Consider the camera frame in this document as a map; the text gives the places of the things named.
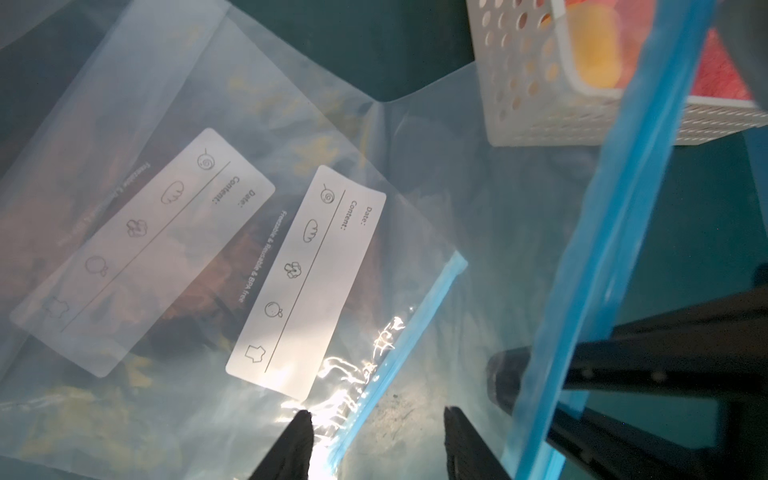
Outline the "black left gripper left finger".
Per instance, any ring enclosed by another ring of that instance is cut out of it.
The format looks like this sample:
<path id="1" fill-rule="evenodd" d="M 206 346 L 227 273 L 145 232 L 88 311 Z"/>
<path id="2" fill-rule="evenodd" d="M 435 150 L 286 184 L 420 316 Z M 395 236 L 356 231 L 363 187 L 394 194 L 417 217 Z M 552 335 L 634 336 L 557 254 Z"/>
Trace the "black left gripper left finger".
<path id="1" fill-rule="evenodd" d="M 249 479 L 308 480 L 313 445 L 312 415 L 300 410 Z"/>

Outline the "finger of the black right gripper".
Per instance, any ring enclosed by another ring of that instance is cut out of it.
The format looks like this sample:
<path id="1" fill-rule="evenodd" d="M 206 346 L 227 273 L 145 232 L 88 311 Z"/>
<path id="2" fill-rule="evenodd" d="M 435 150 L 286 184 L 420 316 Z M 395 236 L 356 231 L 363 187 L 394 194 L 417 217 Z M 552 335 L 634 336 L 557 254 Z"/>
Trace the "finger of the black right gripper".
<path id="1" fill-rule="evenodd" d="M 758 403 L 767 399 L 767 290 L 756 287 L 616 327 L 565 356 L 558 390 Z"/>
<path id="2" fill-rule="evenodd" d="M 722 408 L 717 444 L 692 449 L 586 410 L 558 409 L 547 443 L 595 479 L 765 479 L 767 406 Z"/>

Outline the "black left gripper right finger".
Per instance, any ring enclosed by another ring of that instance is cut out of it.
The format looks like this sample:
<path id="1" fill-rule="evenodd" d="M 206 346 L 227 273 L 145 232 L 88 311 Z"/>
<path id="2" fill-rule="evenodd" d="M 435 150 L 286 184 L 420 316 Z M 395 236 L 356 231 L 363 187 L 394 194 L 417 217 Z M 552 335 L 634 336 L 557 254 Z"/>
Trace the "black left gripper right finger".
<path id="1" fill-rule="evenodd" d="M 509 480 L 510 476 L 458 407 L 443 413 L 447 474 L 450 480 Z"/>

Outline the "clear zip-top bag blue zipper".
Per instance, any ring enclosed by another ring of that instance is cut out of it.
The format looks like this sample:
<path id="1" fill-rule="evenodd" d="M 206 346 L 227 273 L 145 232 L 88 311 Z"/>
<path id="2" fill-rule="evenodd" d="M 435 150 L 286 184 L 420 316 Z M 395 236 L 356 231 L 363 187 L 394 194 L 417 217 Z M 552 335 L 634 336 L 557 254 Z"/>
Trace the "clear zip-top bag blue zipper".
<path id="1" fill-rule="evenodd" d="M 704 34 L 634 76 L 596 146 L 493 146 L 476 60 L 387 103 L 388 177 L 466 260 L 338 465 L 340 479 L 446 479 L 443 410 L 460 408 L 514 479 L 557 479 L 545 440 L 578 342 L 614 324 L 655 206 Z"/>

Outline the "pink peach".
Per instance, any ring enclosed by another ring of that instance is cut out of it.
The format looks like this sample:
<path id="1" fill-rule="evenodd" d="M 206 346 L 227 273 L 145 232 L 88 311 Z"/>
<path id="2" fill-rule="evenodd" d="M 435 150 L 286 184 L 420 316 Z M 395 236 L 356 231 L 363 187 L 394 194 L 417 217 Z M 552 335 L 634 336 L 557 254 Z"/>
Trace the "pink peach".
<path id="1" fill-rule="evenodd" d="M 691 94 L 730 100 L 752 99 L 714 28 L 707 33 Z"/>

